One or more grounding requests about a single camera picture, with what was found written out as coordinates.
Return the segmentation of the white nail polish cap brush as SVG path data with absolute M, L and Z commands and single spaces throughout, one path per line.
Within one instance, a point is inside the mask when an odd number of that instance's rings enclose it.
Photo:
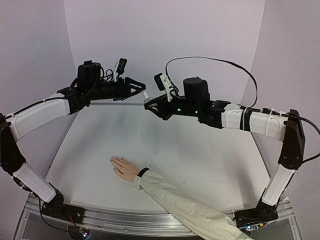
M 148 95 L 146 90 L 142 91 L 142 95 L 143 95 L 145 100 L 147 100 L 149 98 L 149 95 Z

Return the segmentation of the forearm in beige sleeve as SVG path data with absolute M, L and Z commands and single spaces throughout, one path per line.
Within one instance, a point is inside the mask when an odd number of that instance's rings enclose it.
M 250 240 L 234 221 L 220 210 L 192 197 L 158 173 L 137 175 L 132 185 L 145 191 L 185 227 L 205 240 Z

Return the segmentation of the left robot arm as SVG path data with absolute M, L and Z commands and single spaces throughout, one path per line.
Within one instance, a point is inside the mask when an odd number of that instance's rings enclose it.
M 68 208 L 58 200 L 58 190 L 44 178 L 49 161 L 32 167 L 40 159 L 28 160 L 34 154 L 27 147 L 43 148 L 62 141 L 75 115 L 94 101 L 123 101 L 145 91 L 144 83 L 123 76 L 126 64 L 122 58 L 107 73 L 100 63 L 87 60 L 78 67 L 70 86 L 0 116 L 0 168 L 23 189 L 48 203 L 47 209 L 58 219 L 67 215 Z

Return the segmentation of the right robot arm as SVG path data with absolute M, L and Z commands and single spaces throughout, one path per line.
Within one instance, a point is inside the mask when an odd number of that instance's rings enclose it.
M 278 165 L 260 200 L 264 205 L 275 206 L 303 163 L 306 140 L 298 111 L 283 113 L 213 101 L 207 81 L 199 77 L 183 81 L 184 96 L 178 96 L 165 74 L 157 75 L 155 82 L 163 95 L 151 98 L 144 90 L 144 108 L 165 121 L 173 115 L 196 117 L 209 127 L 247 131 L 282 142 Z

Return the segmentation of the person's bare hand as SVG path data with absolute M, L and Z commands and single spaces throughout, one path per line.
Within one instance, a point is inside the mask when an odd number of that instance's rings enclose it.
M 116 175 L 127 182 L 132 182 L 141 171 L 136 165 L 124 158 L 112 157 L 110 162 Z

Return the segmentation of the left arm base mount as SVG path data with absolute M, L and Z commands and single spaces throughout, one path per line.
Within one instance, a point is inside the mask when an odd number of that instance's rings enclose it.
M 80 206 L 70 205 L 64 202 L 64 196 L 59 190 L 55 190 L 56 195 L 49 202 L 44 202 L 40 207 L 42 215 L 55 219 L 68 221 L 73 224 L 82 224 L 85 209 Z

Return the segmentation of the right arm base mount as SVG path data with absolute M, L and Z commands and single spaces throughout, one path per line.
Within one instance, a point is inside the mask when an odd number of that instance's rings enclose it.
M 233 220 L 240 229 L 251 225 L 266 224 L 278 219 L 277 208 L 280 200 L 275 204 L 264 203 L 262 197 L 259 199 L 255 208 L 238 210 L 234 213 Z

